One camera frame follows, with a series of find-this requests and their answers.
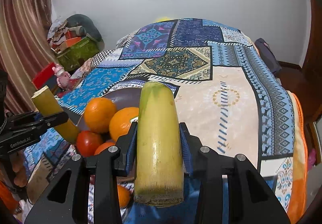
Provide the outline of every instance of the bed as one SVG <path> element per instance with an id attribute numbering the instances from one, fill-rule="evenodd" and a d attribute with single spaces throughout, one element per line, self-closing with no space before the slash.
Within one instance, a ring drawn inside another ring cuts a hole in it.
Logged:
<path id="1" fill-rule="evenodd" d="M 276 81 L 240 30 L 193 18 L 149 24 L 120 39 L 114 50 L 95 55 L 77 76 L 81 82 L 59 104 L 79 115 L 94 97 L 142 88 L 147 81 L 164 83 L 173 91 L 179 121 L 192 135 L 219 154 L 245 154 L 291 222 L 303 214 L 308 155 L 300 103 Z M 54 129 L 25 150 L 32 202 L 74 153 L 75 148 Z M 133 191 L 133 183 L 123 185 Z M 93 189 L 91 185 L 89 223 L 93 222 Z M 197 197 L 198 183 L 185 180 L 189 202 L 183 203 L 182 210 L 189 210 L 188 214 L 180 215 L 180 209 L 155 212 L 130 203 L 122 210 L 123 223 L 168 223 L 173 218 L 191 223 Z"/>

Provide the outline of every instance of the blue gripper pad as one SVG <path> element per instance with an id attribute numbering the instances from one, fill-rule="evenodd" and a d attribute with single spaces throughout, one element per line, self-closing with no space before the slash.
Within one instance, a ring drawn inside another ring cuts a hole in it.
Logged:
<path id="1" fill-rule="evenodd" d="M 134 159 L 135 159 L 135 155 L 136 155 L 136 133 L 137 133 L 137 125 L 135 127 L 135 130 L 134 130 L 134 133 L 132 136 L 130 147 L 128 148 L 128 152 L 126 154 L 125 171 L 127 174 L 129 174 L 133 168 Z"/>
<path id="2" fill-rule="evenodd" d="M 179 128 L 180 128 L 180 140 L 181 140 L 183 162 L 185 164 L 186 172 L 189 174 L 189 176 L 192 176 L 193 174 L 192 155 L 189 149 L 186 136 L 180 124 L 179 124 Z"/>

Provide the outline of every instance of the bag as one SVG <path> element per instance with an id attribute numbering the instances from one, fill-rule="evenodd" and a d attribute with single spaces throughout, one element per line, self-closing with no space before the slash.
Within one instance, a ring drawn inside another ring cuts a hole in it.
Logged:
<path id="1" fill-rule="evenodd" d="M 265 62 L 268 69 L 272 72 L 272 74 L 277 75 L 282 67 L 270 50 L 268 43 L 265 42 L 264 39 L 259 38 L 255 41 L 255 45 L 260 52 L 261 59 L 263 60 L 263 62 Z"/>

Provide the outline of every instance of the brown striped curtain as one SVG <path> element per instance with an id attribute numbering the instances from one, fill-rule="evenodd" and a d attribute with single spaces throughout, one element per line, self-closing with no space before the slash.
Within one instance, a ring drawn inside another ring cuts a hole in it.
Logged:
<path id="1" fill-rule="evenodd" d="M 14 114 L 35 110 L 31 81 L 55 61 L 50 26 L 50 0 L 0 0 L 0 69 L 8 73 L 5 107 Z"/>

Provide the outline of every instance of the red box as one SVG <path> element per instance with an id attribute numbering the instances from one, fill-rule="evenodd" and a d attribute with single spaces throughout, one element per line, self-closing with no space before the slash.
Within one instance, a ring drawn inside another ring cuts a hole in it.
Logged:
<path id="1" fill-rule="evenodd" d="M 65 51 L 68 47 L 78 43 L 81 39 L 82 39 L 81 37 L 75 37 L 75 38 L 71 38 L 66 41 L 63 41 L 62 44 L 59 46 L 59 48 L 61 51 Z"/>
<path id="2" fill-rule="evenodd" d="M 33 84 L 37 90 L 41 89 L 45 82 L 54 75 L 53 67 L 56 67 L 55 63 L 48 64 L 41 72 L 38 72 L 36 77 L 33 78 Z"/>
<path id="3" fill-rule="evenodd" d="M 65 36 L 66 36 L 66 40 L 71 39 L 71 38 L 75 38 L 77 36 L 76 31 L 67 31 L 65 33 Z"/>

